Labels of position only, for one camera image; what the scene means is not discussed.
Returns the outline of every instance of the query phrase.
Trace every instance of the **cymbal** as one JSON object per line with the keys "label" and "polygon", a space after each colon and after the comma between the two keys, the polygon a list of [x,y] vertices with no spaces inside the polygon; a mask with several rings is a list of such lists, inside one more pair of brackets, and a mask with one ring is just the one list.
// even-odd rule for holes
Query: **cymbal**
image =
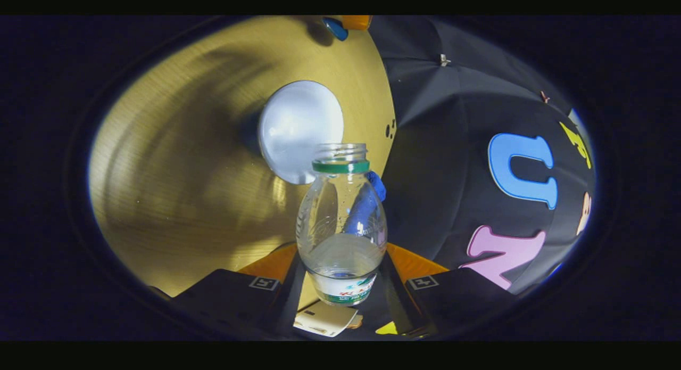
{"label": "cymbal", "polygon": [[[367,31],[341,42],[321,16],[224,28],[150,67],[111,106],[90,157],[90,197],[107,243],[141,281],[175,297],[295,240],[309,186],[274,175],[252,140],[270,95],[303,79],[336,95],[343,142],[366,143],[382,175],[395,113],[381,57]],[[314,300],[306,278],[301,307]]]}

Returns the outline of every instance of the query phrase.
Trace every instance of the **clear plastic bottle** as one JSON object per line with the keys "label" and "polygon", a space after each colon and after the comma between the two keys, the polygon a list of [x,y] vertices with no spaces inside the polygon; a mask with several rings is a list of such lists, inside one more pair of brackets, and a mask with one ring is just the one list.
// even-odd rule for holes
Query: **clear plastic bottle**
{"label": "clear plastic bottle", "polygon": [[317,174],[296,223],[300,258],[319,298],[353,306],[367,299],[386,247],[381,200],[367,179],[365,144],[321,144]]}

